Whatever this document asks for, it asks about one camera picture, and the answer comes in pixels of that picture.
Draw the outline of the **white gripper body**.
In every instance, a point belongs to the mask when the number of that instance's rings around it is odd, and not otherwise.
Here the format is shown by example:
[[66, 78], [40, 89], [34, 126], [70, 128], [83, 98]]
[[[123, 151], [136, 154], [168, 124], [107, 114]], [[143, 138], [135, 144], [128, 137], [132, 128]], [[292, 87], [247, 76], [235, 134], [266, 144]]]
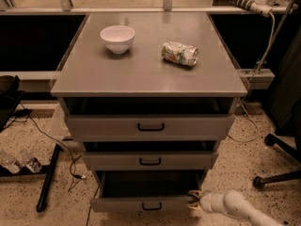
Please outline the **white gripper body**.
[[226, 212], [224, 195], [220, 193], [205, 191], [199, 200], [199, 204], [207, 213], [224, 214]]

